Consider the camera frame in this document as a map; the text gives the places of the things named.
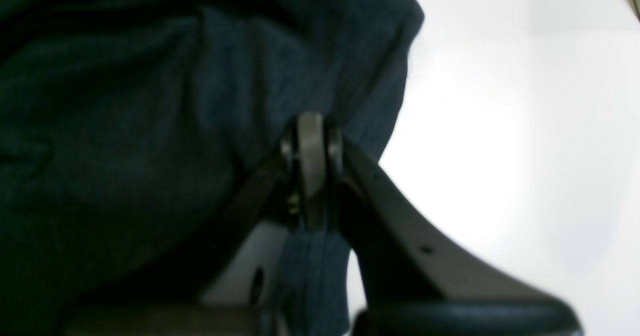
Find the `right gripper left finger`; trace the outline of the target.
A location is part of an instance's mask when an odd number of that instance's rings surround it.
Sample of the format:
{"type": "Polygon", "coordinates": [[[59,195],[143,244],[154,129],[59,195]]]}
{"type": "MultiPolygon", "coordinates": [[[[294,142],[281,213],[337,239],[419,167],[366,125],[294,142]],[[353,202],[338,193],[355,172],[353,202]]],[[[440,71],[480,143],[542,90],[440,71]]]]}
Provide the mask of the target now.
{"type": "Polygon", "coordinates": [[[292,235],[325,229],[326,119],[305,112],[220,215],[114,284],[112,301],[68,313],[60,334],[290,335],[282,254],[292,235]]]}

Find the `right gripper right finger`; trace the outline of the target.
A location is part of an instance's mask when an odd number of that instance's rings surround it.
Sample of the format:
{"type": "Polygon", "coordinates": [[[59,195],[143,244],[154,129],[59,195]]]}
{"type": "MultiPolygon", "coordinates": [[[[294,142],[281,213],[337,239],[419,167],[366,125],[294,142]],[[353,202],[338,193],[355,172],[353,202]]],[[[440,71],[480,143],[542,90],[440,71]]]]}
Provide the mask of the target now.
{"type": "Polygon", "coordinates": [[[339,231],[354,249],[366,310],[354,335],[582,335],[562,300],[473,256],[431,224],[375,160],[327,130],[339,231]]]}

